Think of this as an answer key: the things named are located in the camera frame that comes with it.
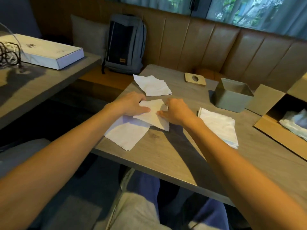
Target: hand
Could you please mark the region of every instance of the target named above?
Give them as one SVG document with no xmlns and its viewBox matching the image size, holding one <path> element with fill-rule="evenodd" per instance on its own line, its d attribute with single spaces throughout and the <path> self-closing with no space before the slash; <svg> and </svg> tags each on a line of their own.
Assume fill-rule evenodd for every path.
<svg viewBox="0 0 307 230">
<path fill-rule="evenodd" d="M 139 105 L 139 102 L 142 100 L 146 101 L 145 95 L 133 91 L 108 105 L 115 106 L 121 112 L 121 115 L 140 115 L 150 112 L 150 108 Z"/>
<path fill-rule="evenodd" d="M 157 111 L 157 115 L 165 118 L 173 124 L 184 125 L 197 117 L 183 99 L 169 98 L 166 102 L 169 107 L 168 111 Z"/>
</svg>

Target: white box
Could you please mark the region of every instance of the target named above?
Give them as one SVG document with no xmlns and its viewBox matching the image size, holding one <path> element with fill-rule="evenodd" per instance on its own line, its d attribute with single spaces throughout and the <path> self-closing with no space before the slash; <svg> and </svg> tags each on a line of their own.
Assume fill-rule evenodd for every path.
<svg viewBox="0 0 307 230">
<path fill-rule="evenodd" d="M 15 34 L 24 54 L 21 61 L 52 69 L 62 69 L 84 57 L 83 49 L 62 43 Z M 0 42 L 18 44 L 13 35 L 0 36 Z"/>
</svg>

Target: table surface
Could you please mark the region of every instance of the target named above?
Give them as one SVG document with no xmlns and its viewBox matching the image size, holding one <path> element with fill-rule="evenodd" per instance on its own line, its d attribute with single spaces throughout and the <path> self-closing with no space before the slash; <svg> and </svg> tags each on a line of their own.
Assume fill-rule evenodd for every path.
<svg viewBox="0 0 307 230">
<path fill-rule="evenodd" d="M 28 63 L 22 64 L 22 73 L 17 68 L 0 70 L 0 129 L 73 83 L 101 59 L 84 55 L 61 70 Z"/>
<path fill-rule="evenodd" d="M 205 87 L 186 83 L 184 73 L 156 65 L 148 65 L 140 75 L 163 79 L 173 93 L 147 100 L 161 98 L 165 102 L 169 97 L 183 98 L 195 113 L 202 107 L 235 119 L 240 155 L 307 210 L 307 162 L 254 128 L 259 115 L 246 109 L 235 113 L 216 108 L 209 101 L 209 90 L 215 89 L 216 81 L 206 80 Z M 119 97 L 131 91 L 142 92 L 133 81 Z M 233 205 L 195 142 L 179 126 L 171 125 L 169 132 L 150 127 L 131 151 L 104 137 L 94 153 Z"/>
</svg>

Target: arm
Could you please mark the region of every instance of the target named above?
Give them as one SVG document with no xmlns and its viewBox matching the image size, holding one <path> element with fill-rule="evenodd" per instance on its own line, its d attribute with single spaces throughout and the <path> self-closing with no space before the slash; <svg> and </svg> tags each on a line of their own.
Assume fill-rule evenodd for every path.
<svg viewBox="0 0 307 230">
<path fill-rule="evenodd" d="M 252 229 L 306 229 L 304 210 L 216 136 L 182 99 L 170 99 L 167 104 L 168 112 L 157 114 L 186 129 Z"/>
<path fill-rule="evenodd" d="M 0 179 L 0 229 L 25 229 L 122 115 L 149 112 L 132 92 L 50 143 Z"/>
</svg>

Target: backpack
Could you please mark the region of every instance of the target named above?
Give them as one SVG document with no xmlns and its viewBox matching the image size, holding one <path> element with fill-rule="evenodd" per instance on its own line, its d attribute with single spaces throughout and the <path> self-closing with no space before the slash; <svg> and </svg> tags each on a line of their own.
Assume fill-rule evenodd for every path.
<svg viewBox="0 0 307 230">
<path fill-rule="evenodd" d="M 110 19 L 108 46 L 102 64 L 112 71 L 126 74 L 141 72 L 145 50 L 146 26 L 141 18 L 113 14 Z"/>
</svg>

